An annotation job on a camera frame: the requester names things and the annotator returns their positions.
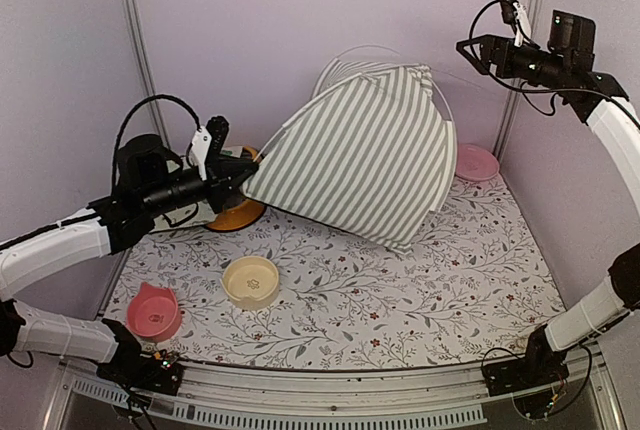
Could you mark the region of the green patterned cushion mat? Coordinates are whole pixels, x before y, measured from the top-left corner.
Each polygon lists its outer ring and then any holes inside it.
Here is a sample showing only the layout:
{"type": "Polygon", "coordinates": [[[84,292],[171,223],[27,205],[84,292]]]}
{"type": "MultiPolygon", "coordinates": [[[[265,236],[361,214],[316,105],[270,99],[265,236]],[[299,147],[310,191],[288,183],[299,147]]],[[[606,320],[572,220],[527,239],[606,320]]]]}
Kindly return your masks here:
{"type": "Polygon", "coordinates": [[[172,210],[154,219],[152,233],[179,230],[213,223],[217,214],[206,201],[172,210]]]}

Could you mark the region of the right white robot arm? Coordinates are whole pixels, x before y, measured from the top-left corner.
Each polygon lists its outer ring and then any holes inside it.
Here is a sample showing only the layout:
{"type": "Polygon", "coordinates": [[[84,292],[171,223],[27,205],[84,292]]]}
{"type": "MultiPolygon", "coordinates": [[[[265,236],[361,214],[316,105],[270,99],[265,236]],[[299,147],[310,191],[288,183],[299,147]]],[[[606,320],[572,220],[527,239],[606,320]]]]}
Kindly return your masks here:
{"type": "MultiPolygon", "coordinates": [[[[639,118],[616,78],[594,70],[596,24],[593,20],[556,10],[547,46],[541,48],[525,30],[526,13],[514,4],[502,9],[512,36],[479,35],[471,25],[456,50],[481,75],[511,89],[512,80],[525,95],[560,97],[581,124],[605,149],[632,201],[639,200],[639,118]]],[[[537,328],[529,338],[536,347],[517,365],[517,377],[537,386],[556,367],[554,355],[584,340],[604,334],[639,306],[639,248],[618,256],[603,280],[574,305],[537,328]]]]}

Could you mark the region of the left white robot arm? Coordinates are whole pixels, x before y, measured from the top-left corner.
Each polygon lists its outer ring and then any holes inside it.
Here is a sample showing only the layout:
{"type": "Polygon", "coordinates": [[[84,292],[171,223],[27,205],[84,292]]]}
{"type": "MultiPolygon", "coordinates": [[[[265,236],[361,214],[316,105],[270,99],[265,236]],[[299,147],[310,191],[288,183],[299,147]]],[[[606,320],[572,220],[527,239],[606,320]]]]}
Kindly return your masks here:
{"type": "Polygon", "coordinates": [[[136,245],[157,218],[208,202],[216,212],[256,173],[256,162],[224,155],[222,140],[197,130],[190,161],[143,134],[117,149],[111,194],[70,217],[1,245],[1,353],[39,352],[110,365],[128,384],[148,376],[141,345],[121,323],[79,320],[45,312],[16,294],[61,270],[136,245]]]}

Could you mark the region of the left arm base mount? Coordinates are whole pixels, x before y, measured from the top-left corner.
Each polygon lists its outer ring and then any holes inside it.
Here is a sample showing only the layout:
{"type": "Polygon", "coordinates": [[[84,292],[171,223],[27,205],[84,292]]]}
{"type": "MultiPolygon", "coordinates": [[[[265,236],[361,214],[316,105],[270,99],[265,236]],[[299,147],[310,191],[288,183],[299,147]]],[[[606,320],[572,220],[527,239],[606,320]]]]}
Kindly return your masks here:
{"type": "Polygon", "coordinates": [[[110,363],[97,365],[96,375],[125,389],[139,389],[176,396],[185,368],[179,356],[168,350],[114,356],[110,363]]]}

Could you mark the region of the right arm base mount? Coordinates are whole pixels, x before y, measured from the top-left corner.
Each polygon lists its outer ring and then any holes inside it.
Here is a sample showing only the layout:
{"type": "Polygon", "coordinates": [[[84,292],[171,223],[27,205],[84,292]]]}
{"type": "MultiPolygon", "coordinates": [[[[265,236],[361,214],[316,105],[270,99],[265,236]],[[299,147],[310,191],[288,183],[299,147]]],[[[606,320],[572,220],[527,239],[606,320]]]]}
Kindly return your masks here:
{"type": "Polygon", "coordinates": [[[560,383],[569,376],[566,353],[551,353],[546,357],[517,357],[482,363],[481,373],[490,396],[533,389],[560,383]]]}

